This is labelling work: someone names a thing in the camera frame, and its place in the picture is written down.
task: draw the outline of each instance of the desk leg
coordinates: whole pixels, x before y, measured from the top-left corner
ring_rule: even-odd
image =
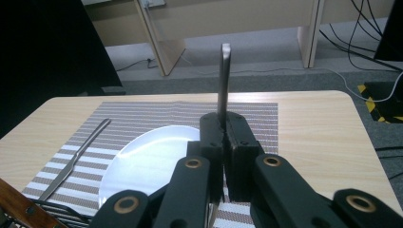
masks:
[[[298,28],[298,43],[302,55],[302,63],[305,68],[314,67],[317,51],[317,36],[322,20],[324,0],[315,0],[312,8],[311,24]]]
[[[153,27],[152,21],[147,15],[147,11],[141,6],[139,1],[140,0],[134,0],[134,3],[142,19],[145,33],[147,34],[155,59],[160,67],[161,75],[167,76],[184,51],[184,40],[159,41],[161,39],[159,39],[159,36],[156,34],[154,30],[155,27]]]

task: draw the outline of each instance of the placemat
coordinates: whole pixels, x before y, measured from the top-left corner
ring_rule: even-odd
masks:
[[[102,176],[125,145],[149,130],[166,125],[199,128],[199,118],[216,110],[217,103],[104,102],[36,175],[23,194],[38,199],[95,127],[103,119],[110,118],[112,123],[96,138],[70,176],[48,199],[81,214],[94,216],[98,211]],[[228,110],[246,118],[266,153],[278,153],[278,104],[230,103]],[[221,203],[214,227],[254,227],[249,216],[249,204]]]

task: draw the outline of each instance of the white plate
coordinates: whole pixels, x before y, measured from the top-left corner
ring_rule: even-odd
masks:
[[[131,189],[149,196],[169,183],[176,163],[186,156],[187,142],[199,138],[199,129],[170,125],[130,142],[116,155],[101,180],[100,208],[118,192]]]

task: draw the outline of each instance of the metal utensil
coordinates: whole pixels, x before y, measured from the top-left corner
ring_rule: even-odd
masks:
[[[104,119],[97,128],[91,133],[91,135],[86,139],[83,145],[77,150],[77,152],[73,155],[71,160],[62,169],[62,171],[57,175],[56,179],[51,182],[49,187],[45,190],[44,193],[39,197],[38,200],[46,200],[58,187],[59,185],[68,177],[71,171],[74,168],[74,164],[78,161],[80,156],[86,151],[86,149],[91,145],[91,143],[95,140],[95,138],[110,124],[110,119]]]

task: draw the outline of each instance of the knife handle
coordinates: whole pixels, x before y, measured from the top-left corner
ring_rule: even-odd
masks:
[[[0,179],[0,207],[6,214],[28,227],[66,227],[2,179]]]

